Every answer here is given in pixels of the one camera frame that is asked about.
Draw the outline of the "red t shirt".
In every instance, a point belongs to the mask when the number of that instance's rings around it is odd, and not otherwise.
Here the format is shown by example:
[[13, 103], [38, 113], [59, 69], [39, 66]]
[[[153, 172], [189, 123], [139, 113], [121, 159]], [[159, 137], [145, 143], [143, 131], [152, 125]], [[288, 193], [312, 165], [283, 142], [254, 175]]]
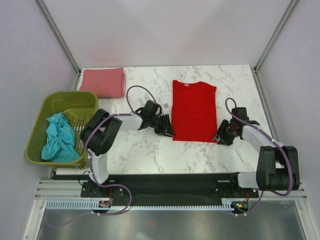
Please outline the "red t shirt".
[[174, 141], [214, 143], [218, 130], [217, 88], [206, 82], [172, 81], [171, 125]]

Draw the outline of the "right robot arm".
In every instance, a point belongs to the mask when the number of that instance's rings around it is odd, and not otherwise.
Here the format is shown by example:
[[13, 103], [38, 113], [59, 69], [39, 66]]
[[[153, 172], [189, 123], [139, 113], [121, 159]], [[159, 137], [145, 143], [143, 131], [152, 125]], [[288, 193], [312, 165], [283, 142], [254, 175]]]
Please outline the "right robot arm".
[[257, 168], [254, 172], [240, 172], [229, 184], [235, 197], [242, 196], [247, 188], [273, 192], [287, 196], [300, 187], [298, 150], [286, 146], [268, 135], [255, 120], [250, 120], [245, 107], [228, 110], [232, 118], [224, 119], [213, 140], [218, 145], [231, 146], [236, 138], [248, 142], [257, 152]]

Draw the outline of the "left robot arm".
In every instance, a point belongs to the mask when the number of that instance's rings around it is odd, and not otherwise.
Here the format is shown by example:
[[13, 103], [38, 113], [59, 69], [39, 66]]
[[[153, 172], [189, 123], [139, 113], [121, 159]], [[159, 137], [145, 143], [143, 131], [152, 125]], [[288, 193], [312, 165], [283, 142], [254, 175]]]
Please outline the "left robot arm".
[[110, 191], [107, 169], [107, 152], [111, 149], [120, 131], [152, 128], [159, 136], [175, 137], [170, 117], [154, 100], [148, 100], [143, 107], [131, 113], [109, 113], [98, 109], [80, 133], [84, 149], [88, 153], [90, 174], [94, 181], [92, 191], [99, 197]]

